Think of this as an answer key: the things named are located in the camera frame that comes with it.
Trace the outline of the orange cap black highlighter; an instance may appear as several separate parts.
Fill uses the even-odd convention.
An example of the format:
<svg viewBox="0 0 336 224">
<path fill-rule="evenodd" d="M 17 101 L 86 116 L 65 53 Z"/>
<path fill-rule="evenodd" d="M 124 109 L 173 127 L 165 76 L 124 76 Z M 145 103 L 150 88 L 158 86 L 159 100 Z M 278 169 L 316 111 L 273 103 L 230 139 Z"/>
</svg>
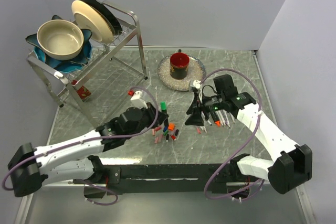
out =
<svg viewBox="0 0 336 224">
<path fill-rule="evenodd" d="M 217 113 L 215 111 L 212 111 L 210 112 L 210 115 L 214 121 L 214 123 L 218 126 L 218 127 L 221 127 L 221 121 L 217 115 Z"/>
</svg>

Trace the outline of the green cap black highlighter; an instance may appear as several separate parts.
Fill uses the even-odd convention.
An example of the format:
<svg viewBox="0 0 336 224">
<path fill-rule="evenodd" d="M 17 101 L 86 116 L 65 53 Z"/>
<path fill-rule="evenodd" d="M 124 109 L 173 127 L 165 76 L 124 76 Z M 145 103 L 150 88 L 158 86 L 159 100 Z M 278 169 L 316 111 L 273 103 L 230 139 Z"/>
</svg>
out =
<svg viewBox="0 0 336 224">
<path fill-rule="evenodd" d="M 165 102 L 160 102 L 160 107 L 161 107 L 161 112 L 166 115 L 166 119 L 164 120 L 164 126 L 168 127 L 169 126 L 169 120 L 168 120 L 168 113 L 166 109 L 166 103 Z"/>
</svg>

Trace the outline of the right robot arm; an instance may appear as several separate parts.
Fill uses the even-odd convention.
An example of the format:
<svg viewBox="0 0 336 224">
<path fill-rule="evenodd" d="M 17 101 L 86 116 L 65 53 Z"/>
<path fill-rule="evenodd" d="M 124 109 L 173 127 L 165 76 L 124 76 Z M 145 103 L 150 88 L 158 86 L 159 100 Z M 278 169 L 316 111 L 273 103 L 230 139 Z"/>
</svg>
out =
<svg viewBox="0 0 336 224">
<path fill-rule="evenodd" d="M 229 169 L 231 178 L 242 181 L 246 176 L 264 179 L 280 194 L 300 186 L 312 178 L 312 150 L 286 136 L 260 109 L 247 92 L 238 93 L 231 75 L 214 78 L 215 95 L 203 95 L 199 80 L 191 81 L 194 99 L 187 110 L 185 125 L 204 126 L 209 114 L 224 110 L 240 121 L 264 146 L 271 159 L 241 155 Z"/>
</svg>

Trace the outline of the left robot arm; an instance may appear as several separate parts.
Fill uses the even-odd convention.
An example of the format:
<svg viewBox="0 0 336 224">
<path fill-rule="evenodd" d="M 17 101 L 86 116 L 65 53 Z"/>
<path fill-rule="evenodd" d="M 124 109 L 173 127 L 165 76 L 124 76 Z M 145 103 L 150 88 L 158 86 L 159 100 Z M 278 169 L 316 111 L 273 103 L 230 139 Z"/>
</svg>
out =
<svg viewBox="0 0 336 224">
<path fill-rule="evenodd" d="M 98 183 L 104 177 L 104 166 L 97 154 L 122 146 L 126 140 L 163 124 L 168 114 L 151 103 L 144 108 L 130 107 L 96 129 L 73 139 L 47 146 L 21 145 L 8 163 L 12 187 L 2 188 L 23 197 L 43 185 L 68 179 Z"/>
</svg>

